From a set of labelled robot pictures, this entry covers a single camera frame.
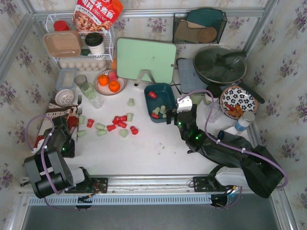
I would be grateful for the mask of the green capsule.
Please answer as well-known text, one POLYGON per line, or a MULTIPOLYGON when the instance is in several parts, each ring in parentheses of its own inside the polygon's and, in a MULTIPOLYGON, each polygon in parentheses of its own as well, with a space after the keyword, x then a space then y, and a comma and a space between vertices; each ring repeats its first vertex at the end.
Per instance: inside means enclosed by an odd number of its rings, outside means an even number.
POLYGON ((120 130, 120 135, 123 137, 123 138, 126 138, 127 135, 128 135, 128 131, 126 129, 122 129, 120 130))
POLYGON ((128 106, 134 106, 134 105, 135 105, 134 99, 130 98, 129 101, 128 101, 128 106))
POLYGON ((160 107, 156 107, 156 108, 153 110, 153 113, 156 114, 156 115, 159 115, 159 113, 160 113, 160 107))
POLYGON ((162 105, 162 106, 160 107, 160 113, 162 113, 162 114, 165 114, 165 113, 166 113, 166 106, 165 106, 165 105, 162 105))

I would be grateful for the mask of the red capsule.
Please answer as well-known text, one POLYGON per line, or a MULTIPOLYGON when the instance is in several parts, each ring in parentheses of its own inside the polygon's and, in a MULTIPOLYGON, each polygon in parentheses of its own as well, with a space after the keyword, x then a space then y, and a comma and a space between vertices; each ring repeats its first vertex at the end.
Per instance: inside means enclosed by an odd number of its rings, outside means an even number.
POLYGON ((150 91, 150 92, 148 93, 148 96, 151 97, 151 98, 153 98, 153 99, 156 99, 156 98, 157 98, 157 94, 154 93, 153 91, 150 91))
POLYGON ((155 114, 155 113, 152 113, 151 114, 151 117, 155 118, 155 119, 159 119, 159 115, 155 114))
POLYGON ((131 130, 131 132, 132 132, 133 135, 137 135, 138 132, 139 132, 138 129, 137 129, 135 126, 131 126, 131 127, 130 127, 130 130, 131 130))

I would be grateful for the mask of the teal storage basket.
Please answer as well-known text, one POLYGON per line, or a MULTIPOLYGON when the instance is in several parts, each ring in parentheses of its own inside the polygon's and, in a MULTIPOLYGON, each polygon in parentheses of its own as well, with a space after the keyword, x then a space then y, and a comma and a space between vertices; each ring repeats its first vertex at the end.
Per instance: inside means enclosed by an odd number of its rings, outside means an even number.
POLYGON ((176 109, 176 99, 173 94, 173 90, 169 84, 166 83, 157 83, 148 85, 144 89, 145 102, 147 106, 148 115, 152 122, 154 123, 163 123, 166 122, 166 118, 163 117, 162 113, 159 113, 159 119, 151 117, 153 110, 156 107, 161 107, 162 105, 166 106, 167 109, 176 109), (157 98, 153 99, 148 96, 148 93, 153 91, 157 94, 157 98))

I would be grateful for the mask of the clear plastic cup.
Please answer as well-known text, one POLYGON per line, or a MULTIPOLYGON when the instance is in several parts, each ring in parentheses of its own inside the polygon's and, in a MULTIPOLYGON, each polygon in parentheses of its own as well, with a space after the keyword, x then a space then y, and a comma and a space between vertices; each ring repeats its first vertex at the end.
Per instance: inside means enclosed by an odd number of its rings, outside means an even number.
POLYGON ((213 106, 213 109, 209 108, 209 123, 214 123, 216 122, 221 116, 223 112, 221 109, 221 106, 218 103, 215 103, 213 106))

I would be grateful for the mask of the grey microfibre glove cloth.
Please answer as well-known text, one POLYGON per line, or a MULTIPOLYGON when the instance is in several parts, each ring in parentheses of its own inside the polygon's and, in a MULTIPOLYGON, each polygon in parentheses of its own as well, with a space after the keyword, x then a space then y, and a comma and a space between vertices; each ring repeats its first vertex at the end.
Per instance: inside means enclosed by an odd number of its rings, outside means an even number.
MULTIPOLYGON (((247 150, 252 149, 251 143, 242 136, 233 135, 228 132, 223 132, 220 141, 226 145, 236 147, 239 149, 245 148, 247 150)), ((204 132, 204 141, 201 146, 201 151, 191 151, 198 152, 210 161, 226 166, 229 168, 240 167, 240 161, 247 157, 246 154, 242 154, 240 151, 227 148, 222 146, 220 143, 217 144, 217 137, 209 134, 206 135, 204 132)))

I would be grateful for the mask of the green capsule top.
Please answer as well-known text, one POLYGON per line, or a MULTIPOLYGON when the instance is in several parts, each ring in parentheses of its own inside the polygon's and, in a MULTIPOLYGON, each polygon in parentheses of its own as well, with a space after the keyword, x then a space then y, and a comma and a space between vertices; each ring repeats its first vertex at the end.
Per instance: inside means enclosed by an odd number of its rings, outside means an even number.
POLYGON ((134 99, 130 98, 129 101, 128 101, 128 106, 134 106, 134 105, 135 105, 134 99))

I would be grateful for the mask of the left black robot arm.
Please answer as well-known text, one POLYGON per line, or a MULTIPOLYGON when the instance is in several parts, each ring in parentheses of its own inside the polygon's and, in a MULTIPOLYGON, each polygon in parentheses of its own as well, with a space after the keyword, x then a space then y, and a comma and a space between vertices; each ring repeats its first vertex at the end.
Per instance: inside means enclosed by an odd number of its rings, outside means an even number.
POLYGON ((66 189, 86 192, 92 185, 88 171, 84 167, 72 170, 65 161, 75 157, 68 120, 64 116, 49 120, 52 127, 45 130, 42 146, 24 160, 34 194, 42 199, 66 189))

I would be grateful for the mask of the clear storage box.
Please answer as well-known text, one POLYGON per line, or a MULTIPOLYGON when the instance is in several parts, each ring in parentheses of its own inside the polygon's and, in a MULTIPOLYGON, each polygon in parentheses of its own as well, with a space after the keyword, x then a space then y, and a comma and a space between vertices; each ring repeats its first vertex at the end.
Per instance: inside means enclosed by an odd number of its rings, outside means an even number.
POLYGON ((76 68, 64 68, 59 71, 58 79, 56 82, 56 90, 61 91, 64 89, 73 90, 75 88, 74 79, 76 77, 76 68))

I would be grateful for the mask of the jar with black lid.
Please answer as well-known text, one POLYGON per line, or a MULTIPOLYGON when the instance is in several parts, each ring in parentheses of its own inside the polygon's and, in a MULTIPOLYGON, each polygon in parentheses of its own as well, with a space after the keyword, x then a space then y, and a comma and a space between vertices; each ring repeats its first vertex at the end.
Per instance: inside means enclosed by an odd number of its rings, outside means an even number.
POLYGON ((210 106, 212 101, 217 102, 222 94, 222 90, 218 85, 211 84, 206 88, 207 91, 204 96, 204 104, 210 106))

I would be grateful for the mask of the flower patterned plate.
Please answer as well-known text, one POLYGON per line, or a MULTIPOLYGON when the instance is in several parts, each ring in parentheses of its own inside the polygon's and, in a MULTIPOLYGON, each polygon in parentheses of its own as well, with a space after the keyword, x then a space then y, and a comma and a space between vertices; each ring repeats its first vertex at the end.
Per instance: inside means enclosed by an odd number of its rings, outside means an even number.
POLYGON ((224 114, 235 120, 246 111, 256 114, 258 108, 257 100, 239 86, 226 88, 220 96, 220 105, 224 114))

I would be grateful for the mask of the grey green tumbler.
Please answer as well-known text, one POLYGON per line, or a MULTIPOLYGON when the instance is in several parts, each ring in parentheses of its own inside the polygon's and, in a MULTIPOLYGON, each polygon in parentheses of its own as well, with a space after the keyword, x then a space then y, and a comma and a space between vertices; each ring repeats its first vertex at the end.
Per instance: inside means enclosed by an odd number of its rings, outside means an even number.
POLYGON ((74 82, 94 108, 99 109, 102 107, 103 99, 101 95, 95 90, 85 75, 76 76, 74 82))

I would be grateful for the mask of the black frying pan with lid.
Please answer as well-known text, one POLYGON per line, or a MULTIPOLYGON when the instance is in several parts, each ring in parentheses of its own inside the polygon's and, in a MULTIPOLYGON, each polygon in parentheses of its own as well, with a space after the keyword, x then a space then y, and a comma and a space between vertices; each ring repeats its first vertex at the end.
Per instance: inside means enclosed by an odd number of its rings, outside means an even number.
POLYGON ((202 82, 219 86, 236 84, 260 104, 264 104, 264 98, 242 82, 247 72, 246 57, 245 51, 234 51, 225 46, 207 46, 196 53, 193 66, 202 82))

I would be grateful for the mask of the fruit plate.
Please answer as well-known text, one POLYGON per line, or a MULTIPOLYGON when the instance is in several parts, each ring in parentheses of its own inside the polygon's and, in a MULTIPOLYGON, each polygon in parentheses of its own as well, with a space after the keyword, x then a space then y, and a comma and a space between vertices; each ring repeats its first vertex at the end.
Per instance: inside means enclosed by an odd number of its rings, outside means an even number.
POLYGON ((100 73, 94 80, 94 89, 101 95, 111 96, 121 92, 127 85, 127 80, 116 76, 114 70, 100 73))

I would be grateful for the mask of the egg tray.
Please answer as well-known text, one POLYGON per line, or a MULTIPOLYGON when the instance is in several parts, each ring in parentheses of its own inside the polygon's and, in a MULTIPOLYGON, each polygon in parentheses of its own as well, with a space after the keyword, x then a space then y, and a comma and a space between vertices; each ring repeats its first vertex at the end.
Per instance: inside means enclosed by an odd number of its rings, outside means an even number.
POLYGON ((68 61, 59 61, 60 67, 62 69, 65 68, 76 68, 79 71, 104 71, 108 67, 108 61, 104 60, 82 60, 82 61, 73 61, 73 60, 68 60, 68 61))

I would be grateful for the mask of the white cup black lid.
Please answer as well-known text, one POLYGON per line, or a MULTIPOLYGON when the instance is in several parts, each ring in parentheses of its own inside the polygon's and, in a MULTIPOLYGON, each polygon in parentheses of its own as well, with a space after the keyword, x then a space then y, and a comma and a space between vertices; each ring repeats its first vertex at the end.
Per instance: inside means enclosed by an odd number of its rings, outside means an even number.
POLYGON ((105 53, 104 38, 100 33, 93 32, 87 34, 85 37, 85 43, 93 55, 105 53))

